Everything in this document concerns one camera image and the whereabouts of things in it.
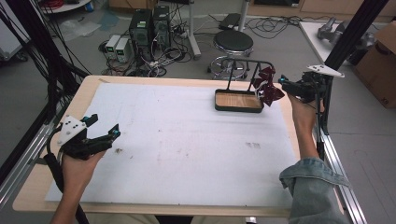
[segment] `denim sleeve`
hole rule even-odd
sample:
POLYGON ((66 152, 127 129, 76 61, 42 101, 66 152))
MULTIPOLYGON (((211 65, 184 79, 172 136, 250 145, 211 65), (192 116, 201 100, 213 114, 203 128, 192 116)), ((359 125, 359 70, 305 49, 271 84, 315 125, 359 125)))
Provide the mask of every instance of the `denim sleeve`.
POLYGON ((322 160, 300 160, 282 171, 279 180, 293 196, 289 223, 349 223, 339 209, 333 186, 350 188, 350 184, 322 160))

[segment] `electronic equipment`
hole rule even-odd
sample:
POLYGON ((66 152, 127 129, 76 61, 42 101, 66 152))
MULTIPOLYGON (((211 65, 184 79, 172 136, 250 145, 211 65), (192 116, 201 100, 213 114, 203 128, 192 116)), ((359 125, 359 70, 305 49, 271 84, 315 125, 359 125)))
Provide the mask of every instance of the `electronic equipment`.
POLYGON ((297 7, 300 0, 254 0, 254 5, 297 7))
POLYGON ((220 30, 232 30, 235 26, 238 25, 239 19, 241 18, 241 14, 231 13, 228 14, 224 20, 219 25, 220 30))
POLYGON ((169 6, 156 6, 152 16, 157 45, 171 47, 169 6))
POLYGON ((134 11, 131 24, 129 25, 131 40, 136 42, 137 46, 149 47, 153 40, 153 23, 151 10, 138 8, 134 11))
POLYGON ((106 56, 108 59, 117 59, 116 46, 119 43, 121 36, 113 35, 106 44, 106 56))
POLYGON ((128 37, 122 37, 116 46, 117 59, 119 63, 128 63, 132 54, 131 45, 128 37))

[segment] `red paper flower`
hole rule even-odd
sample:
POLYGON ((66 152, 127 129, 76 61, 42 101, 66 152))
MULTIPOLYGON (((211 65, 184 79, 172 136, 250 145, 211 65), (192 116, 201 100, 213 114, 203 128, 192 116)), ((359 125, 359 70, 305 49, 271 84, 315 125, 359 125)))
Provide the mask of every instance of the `red paper flower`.
POLYGON ((268 66, 262 69, 258 76, 260 78, 253 78, 254 92, 257 98, 264 104, 271 106, 273 101, 279 100, 285 96, 282 90, 274 86, 273 78, 275 74, 275 68, 268 66))

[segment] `black stool seat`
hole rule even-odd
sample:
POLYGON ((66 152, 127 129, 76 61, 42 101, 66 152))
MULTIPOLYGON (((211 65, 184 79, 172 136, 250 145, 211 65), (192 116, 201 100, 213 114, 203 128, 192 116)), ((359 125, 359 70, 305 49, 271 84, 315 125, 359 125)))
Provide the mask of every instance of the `black stool seat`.
POLYGON ((215 35, 215 47, 227 53, 249 53, 253 47, 253 39, 239 31, 226 30, 215 35))

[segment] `human arm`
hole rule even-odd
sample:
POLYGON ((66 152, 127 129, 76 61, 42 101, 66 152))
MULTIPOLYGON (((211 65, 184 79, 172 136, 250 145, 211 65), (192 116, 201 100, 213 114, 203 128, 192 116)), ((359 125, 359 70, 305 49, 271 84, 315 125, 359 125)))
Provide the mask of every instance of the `human arm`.
POLYGON ((292 107, 292 117, 300 149, 300 159, 318 158, 317 148, 312 138, 312 129, 316 122, 316 102, 303 104, 295 96, 288 94, 288 97, 292 107))
POLYGON ((316 102, 303 104, 294 96, 288 96, 301 157, 300 161, 279 175, 283 187, 289 188, 293 196, 289 223, 348 223, 340 212, 333 187, 349 187, 349 183, 318 158, 312 136, 316 123, 316 102))
POLYGON ((51 223, 73 223, 79 200, 91 181, 96 164, 104 155, 105 151, 102 151, 91 156, 86 161, 74 159, 67 155, 63 156, 64 194, 51 223))

